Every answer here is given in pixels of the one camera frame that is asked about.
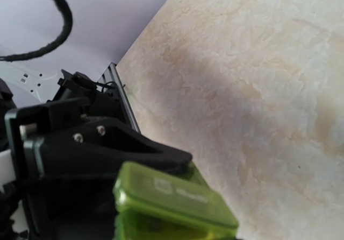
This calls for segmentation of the green pill organizer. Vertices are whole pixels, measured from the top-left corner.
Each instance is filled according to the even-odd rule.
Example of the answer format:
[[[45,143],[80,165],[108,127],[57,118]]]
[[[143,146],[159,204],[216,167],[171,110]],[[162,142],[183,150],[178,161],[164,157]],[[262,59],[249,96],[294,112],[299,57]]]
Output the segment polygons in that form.
[[[115,239],[236,239],[239,223],[196,167],[170,175],[125,162],[113,188]]]

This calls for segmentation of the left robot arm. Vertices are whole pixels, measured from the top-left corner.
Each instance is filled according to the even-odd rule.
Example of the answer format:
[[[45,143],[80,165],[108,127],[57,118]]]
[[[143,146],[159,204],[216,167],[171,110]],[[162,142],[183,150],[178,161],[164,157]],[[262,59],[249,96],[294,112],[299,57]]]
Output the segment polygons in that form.
[[[62,71],[62,78],[39,72],[29,72],[21,68],[1,67],[1,137],[6,136],[4,115],[16,107],[13,93],[7,85],[15,84],[41,103],[86,97],[90,105],[88,116],[113,117],[129,124],[121,95],[121,88],[114,81],[95,82],[86,75]]]

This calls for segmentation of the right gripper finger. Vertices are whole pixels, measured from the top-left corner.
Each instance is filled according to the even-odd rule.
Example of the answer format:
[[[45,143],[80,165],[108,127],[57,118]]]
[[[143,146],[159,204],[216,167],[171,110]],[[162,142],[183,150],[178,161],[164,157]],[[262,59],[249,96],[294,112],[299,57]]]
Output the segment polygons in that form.
[[[42,122],[23,143],[28,175],[38,180],[114,179],[126,161],[182,174],[188,152],[154,142],[110,117]]]

